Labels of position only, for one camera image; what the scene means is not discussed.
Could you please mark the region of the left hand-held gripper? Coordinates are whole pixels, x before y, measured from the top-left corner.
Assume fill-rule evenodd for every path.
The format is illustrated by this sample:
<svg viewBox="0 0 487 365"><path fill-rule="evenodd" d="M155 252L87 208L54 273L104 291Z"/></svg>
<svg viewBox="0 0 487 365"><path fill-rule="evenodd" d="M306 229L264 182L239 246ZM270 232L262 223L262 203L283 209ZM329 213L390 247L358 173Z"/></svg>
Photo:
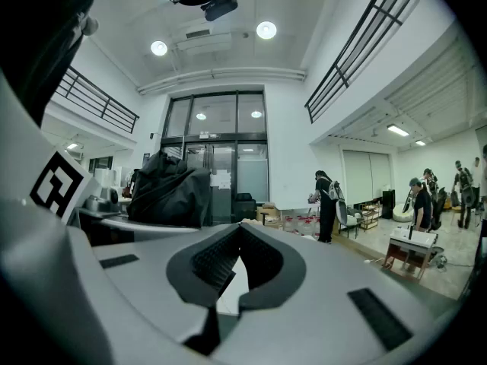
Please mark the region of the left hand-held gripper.
<svg viewBox="0 0 487 365"><path fill-rule="evenodd" d="M1 82L1 362L111 364L106 332L81 284L67 226L67 161ZM127 214L78 209L92 246L158 240L198 228L144 224Z"/></svg>

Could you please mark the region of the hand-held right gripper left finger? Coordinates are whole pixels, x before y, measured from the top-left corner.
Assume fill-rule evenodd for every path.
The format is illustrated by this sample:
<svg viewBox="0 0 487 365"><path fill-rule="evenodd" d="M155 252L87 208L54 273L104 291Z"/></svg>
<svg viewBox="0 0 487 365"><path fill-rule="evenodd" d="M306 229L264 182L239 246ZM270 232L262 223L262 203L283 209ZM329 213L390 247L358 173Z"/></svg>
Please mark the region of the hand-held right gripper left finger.
<svg viewBox="0 0 487 365"><path fill-rule="evenodd" d="M167 264L181 249L208 239L229 224L205 227L199 231L164 233L156 238L134 243L95 246L110 280L122 295L165 335L181 344L200 343L204 338L225 339L238 322L237 300L231 291L241 279L241 261L230 265L230 283L225 292L208 308L183 301L167 279Z"/></svg>

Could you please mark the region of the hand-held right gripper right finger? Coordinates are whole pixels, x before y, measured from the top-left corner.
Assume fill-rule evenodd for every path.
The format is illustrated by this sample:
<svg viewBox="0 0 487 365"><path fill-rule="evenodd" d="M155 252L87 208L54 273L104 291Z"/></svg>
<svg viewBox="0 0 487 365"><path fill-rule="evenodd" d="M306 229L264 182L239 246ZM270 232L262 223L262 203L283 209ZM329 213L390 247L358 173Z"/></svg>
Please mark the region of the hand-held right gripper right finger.
<svg viewBox="0 0 487 365"><path fill-rule="evenodd" d="M241 298L239 360L421 360L450 321L339 245L259 225L241 231L279 261L247 269L273 276Z"/></svg>

